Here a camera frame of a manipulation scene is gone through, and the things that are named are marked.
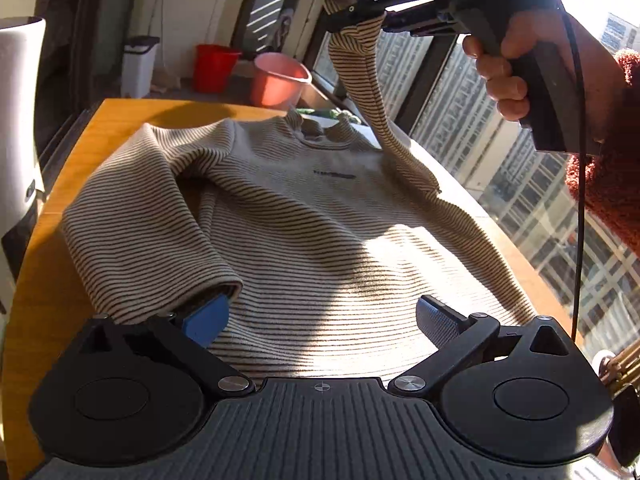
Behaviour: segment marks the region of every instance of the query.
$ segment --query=silver pivot bolt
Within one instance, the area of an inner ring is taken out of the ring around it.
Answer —
[[[225,392],[241,392],[249,387],[249,381],[244,377],[232,375],[218,381],[218,387]]]
[[[426,386],[424,379],[415,375],[403,375],[402,377],[398,377],[394,381],[394,384],[398,390],[402,390],[404,392],[417,392]]]

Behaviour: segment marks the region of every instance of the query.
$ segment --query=logo on sweater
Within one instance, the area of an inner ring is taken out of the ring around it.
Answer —
[[[314,170],[314,173],[316,175],[324,175],[324,176],[334,176],[336,178],[356,178],[355,175],[350,175],[347,173],[335,173],[335,171],[319,171],[319,170]]]

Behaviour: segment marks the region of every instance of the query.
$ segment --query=striped sweater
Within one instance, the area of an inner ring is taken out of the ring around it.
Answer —
[[[333,0],[327,0],[329,11]],[[211,350],[265,376],[395,376],[433,345],[422,294],[517,324],[534,315],[475,221],[391,129],[375,76],[380,20],[332,59],[380,142],[291,111],[186,130],[144,124],[88,179],[63,231],[99,312],[139,322],[197,294],[231,297]],[[196,218],[176,179],[206,180]]]

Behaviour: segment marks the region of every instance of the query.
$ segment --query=pink bucket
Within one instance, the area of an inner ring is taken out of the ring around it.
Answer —
[[[288,110],[295,106],[305,85],[311,83],[309,70],[295,59],[277,52],[265,52],[254,60],[251,89],[254,106]]]

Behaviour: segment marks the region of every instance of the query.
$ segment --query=wooden table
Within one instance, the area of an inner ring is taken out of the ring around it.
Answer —
[[[27,407],[56,358],[93,313],[58,225],[89,175],[142,123],[165,128],[209,124],[225,117],[259,121],[272,110],[171,100],[106,100],[70,154],[44,206],[22,264],[4,343],[2,417],[9,473],[23,478],[43,459]],[[538,311],[565,316],[555,297],[517,248],[489,218],[479,219],[507,257]]]

